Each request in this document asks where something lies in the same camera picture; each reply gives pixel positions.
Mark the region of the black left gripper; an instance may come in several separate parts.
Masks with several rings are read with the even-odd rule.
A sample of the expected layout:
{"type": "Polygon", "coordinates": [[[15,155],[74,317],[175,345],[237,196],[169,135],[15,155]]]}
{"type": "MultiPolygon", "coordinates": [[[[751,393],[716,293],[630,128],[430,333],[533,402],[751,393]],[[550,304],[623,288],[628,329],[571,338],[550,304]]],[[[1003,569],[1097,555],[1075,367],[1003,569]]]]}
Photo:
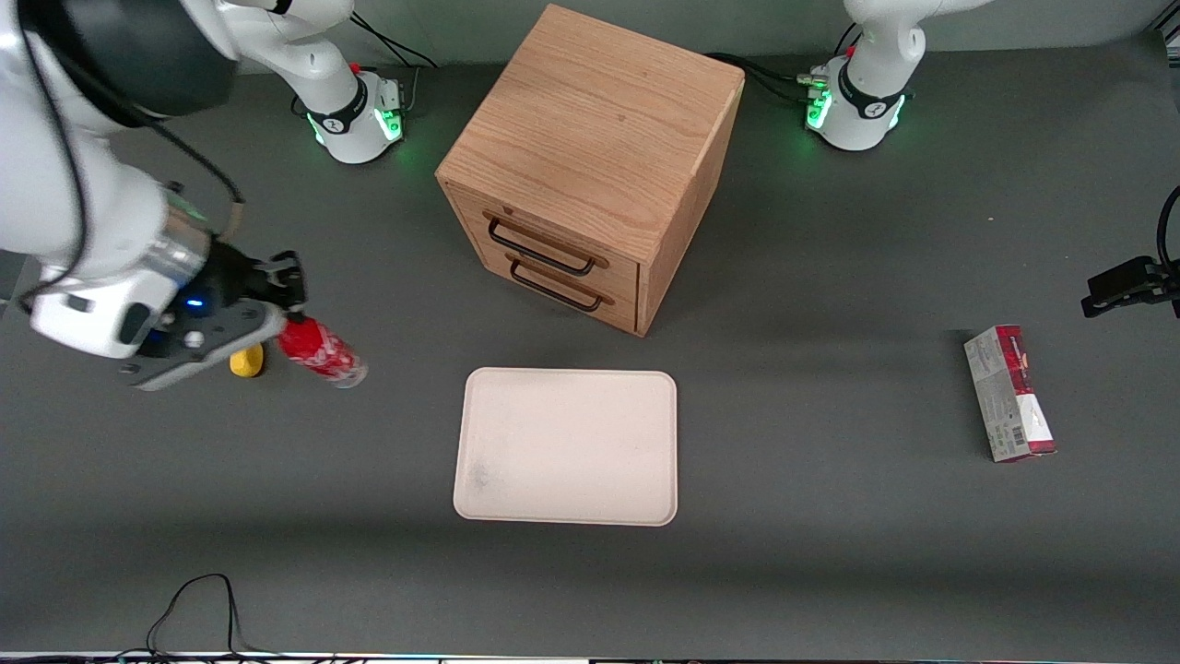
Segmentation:
{"type": "Polygon", "coordinates": [[[1176,261],[1127,259],[1087,282],[1089,295],[1080,300],[1084,318],[1096,318],[1127,305],[1168,303],[1180,316],[1176,261]]]}

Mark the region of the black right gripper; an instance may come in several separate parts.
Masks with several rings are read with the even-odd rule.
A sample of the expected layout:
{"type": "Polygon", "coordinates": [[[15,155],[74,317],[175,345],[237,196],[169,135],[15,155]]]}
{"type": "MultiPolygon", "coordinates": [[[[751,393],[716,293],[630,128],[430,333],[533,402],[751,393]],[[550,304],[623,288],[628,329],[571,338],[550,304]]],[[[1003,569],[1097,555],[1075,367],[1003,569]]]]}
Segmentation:
{"type": "Polygon", "coordinates": [[[306,320],[304,282],[296,251],[253,259],[231,244],[214,238],[203,267],[181,288],[181,324],[210,318],[240,300],[273,302],[282,308],[287,318],[306,320]]]}

